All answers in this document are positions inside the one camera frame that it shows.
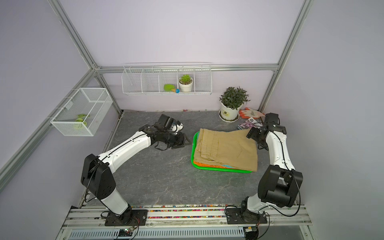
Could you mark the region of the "khaki pants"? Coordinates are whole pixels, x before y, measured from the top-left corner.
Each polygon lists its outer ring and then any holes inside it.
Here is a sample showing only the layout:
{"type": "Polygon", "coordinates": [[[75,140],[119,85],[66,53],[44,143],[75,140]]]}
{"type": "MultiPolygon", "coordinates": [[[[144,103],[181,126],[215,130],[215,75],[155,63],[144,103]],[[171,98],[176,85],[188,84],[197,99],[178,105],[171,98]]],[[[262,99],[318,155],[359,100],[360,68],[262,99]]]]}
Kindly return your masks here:
{"type": "Polygon", "coordinates": [[[258,170],[258,150],[249,130],[219,132],[200,129],[194,161],[207,165],[229,165],[239,170],[258,170]]]}

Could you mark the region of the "orange pants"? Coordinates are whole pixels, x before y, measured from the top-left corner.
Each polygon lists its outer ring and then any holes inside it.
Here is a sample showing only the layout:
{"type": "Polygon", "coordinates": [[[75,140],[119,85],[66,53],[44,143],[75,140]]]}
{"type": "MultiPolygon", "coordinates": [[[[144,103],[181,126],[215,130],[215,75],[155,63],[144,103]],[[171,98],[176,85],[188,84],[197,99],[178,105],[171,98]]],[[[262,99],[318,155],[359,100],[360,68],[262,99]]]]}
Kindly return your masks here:
{"type": "Polygon", "coordinates": [[[199,162],[193,162],[198,167],[204,167],[204,168],[218,168],[218,169],[226,169],[227,167],[225,166],[216,166],[216,165],[207,165],[199,162]]]}

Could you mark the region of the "green plastic basket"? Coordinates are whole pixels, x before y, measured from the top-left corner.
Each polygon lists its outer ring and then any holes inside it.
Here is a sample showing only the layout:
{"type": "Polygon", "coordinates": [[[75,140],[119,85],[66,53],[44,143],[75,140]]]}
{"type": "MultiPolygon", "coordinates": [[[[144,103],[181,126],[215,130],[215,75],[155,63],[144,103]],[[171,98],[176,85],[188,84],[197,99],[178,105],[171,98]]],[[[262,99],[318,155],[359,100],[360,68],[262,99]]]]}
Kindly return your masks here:
{"type": "Polygon", "coordinates": [[[200,132],[196,132],[196,133],[194,134],[193,143],[192,143],[191,164],[192,164],[195,168],[197,168],[197,169],[199,169],[199,170],[205,170],[205,171],[230,172],[230,173],[241,173],[241,174],[249,174],[249,173],[252,172],[252,171],[239,170],[239,169],[204,168],[204,167],[198,167],[198,166],[196,166],[195,164],[193,164],[193,162],[194,162],[194,154],[195,154],[195,149],[196,149],[196,145],[197,145],[197,140],[198,140],[198,137],[199,137],[199,133],[200,133],[200,132]]]}

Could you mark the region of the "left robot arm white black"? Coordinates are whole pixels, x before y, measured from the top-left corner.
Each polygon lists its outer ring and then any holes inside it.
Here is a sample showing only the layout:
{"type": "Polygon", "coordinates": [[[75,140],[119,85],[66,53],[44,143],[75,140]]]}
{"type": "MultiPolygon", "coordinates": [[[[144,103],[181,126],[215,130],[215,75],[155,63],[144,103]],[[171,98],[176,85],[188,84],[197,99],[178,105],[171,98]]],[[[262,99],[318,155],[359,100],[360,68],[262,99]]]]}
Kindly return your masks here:
{"type": "Polygon", "coordinates": [[[144,125],[111,150],[97,156],[88,155],[84,160],[82,185],[108,208],[113,217],[121,222],[129,221],[133,218],[132,207],[118,192],[113,174],[134,155],[154,144],[164,143],[166,149],[190,145],[183,128],[180,121],[162,114],[153,125],[144,125]]]}

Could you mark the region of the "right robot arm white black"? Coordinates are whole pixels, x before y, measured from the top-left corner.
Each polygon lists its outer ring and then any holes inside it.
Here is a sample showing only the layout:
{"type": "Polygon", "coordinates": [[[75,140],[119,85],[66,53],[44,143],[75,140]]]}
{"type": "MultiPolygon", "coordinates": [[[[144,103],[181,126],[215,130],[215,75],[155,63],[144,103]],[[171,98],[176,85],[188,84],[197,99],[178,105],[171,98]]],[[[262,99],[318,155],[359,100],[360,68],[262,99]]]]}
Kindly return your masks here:
{"type": "Polygon", "coordinates": [[[261,127],[251,128],[247,138],[257,143],[259,150],[267,150],[270,165],[262,176],[258,192],[242,202],[245,217],[262,215],[264,209],[292,207],[300,198],[303,174],[295,170],[287,148],[287,130],[280,124],[279,115],[268,113],[261,127]]]}

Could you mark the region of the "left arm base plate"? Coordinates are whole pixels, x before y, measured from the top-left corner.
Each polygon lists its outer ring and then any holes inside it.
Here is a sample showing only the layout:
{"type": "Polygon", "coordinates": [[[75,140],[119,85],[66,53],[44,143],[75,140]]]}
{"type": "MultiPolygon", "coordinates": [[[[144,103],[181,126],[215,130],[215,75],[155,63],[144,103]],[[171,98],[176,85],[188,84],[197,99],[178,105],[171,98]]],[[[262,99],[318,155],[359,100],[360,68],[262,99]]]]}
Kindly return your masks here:
{"type": "Polygon", "coordinates": [[[122,226],[145,226],[147,221],[148,211],[144,209],[140,210],[128,210],[122,215],[118,216],[113,213],[109,213],[106,217],[106,227],[122,227],[122,226]]]}

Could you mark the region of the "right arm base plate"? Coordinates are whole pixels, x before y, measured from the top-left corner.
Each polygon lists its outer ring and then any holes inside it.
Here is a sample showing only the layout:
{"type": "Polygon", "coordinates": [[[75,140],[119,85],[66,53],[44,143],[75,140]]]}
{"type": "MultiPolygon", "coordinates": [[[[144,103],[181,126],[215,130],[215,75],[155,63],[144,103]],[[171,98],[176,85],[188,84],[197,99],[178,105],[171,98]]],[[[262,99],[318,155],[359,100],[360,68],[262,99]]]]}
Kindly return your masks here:
{"type": "Polygon", "coordinates": [[[240,224],[266,224],[268,218],[266,215],[256,214],[248,211],[247,209],[241,210],[236,206],[226,206],[224,213],[227,217],[228,225],[240,225],[240,224]]]}

